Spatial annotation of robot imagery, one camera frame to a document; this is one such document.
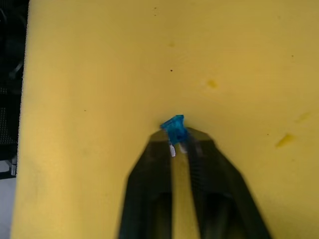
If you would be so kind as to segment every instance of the blue fuse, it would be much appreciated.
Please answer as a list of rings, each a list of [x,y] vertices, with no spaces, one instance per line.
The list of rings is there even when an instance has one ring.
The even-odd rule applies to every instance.
[[[183,143],[187,140],[187,130],[184,127],[184,115],[176,115],[161,124],[160,127],[167,132],[172,145]]]

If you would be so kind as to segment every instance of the yellow stain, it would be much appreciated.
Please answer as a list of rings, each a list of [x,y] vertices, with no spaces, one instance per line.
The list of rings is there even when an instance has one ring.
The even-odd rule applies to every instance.
[[[277,144],[276,144],[276,148],[285,146],[287,143],[291,143],[292,141],[295,140],[295,136],[293,136],[292,134],[287,133]]]
[[[209,80],[207,82],[207,84],[208,84],[209,87],[211,87],[213,89],[217,88],[217,83],[214,80]]]
[[[169,47],[175,47],[175,43],[172,41],[168,46]]]
[[[310,115],[311,115],[310,112],[303,113],[302,115],[299,116],[299,118],[297,120],[295,120],[295,122],[296,123],[301,123],[301,122],[307,120]]]

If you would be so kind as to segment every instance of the yellow foam board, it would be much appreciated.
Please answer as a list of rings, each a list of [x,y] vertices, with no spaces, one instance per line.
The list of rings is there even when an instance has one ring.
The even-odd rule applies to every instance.
[[[31,0],[12,239],[116,238],[175,114],[245,175],[272,235],[319,238],[319,2]]]

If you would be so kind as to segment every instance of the yellow surface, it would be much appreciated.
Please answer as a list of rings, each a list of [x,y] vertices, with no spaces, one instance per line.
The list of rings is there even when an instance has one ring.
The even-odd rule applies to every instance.
[[[12,238],[114,238],[129,171],[180,113],[244,173],[275,238],[319,238],[318,8],[31,0]]]

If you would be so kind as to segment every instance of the metal grille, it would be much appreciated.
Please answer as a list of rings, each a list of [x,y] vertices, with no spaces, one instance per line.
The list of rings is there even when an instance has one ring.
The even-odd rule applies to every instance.
[[[13,144],[15,140],[11,139],[6,127],[6,111],[5,108],[0,108],[0,144]]]

